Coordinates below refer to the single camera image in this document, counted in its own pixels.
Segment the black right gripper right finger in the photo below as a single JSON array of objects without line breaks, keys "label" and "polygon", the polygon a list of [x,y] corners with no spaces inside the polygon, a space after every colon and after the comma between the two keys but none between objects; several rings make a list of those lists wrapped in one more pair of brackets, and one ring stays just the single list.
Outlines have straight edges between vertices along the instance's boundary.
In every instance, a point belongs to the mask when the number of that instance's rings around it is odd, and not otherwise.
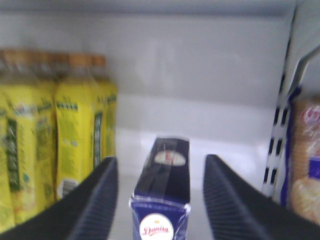
[{"label": "black right gripper right finger", "polygon": [[214,240],[318,240],[319,225],[256,190],[218,155],[205,157],[202,192]]}]

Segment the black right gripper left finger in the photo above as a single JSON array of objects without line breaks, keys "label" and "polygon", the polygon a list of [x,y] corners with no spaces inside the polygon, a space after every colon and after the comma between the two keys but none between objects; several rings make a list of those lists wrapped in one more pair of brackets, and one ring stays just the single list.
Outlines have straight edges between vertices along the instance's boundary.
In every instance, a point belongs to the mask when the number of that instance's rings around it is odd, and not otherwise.
[{"label": "black right gripper left finger", "polygon": [[118,160],[106,158],[79,186],[2,240],[106,240],[118,200]]}]

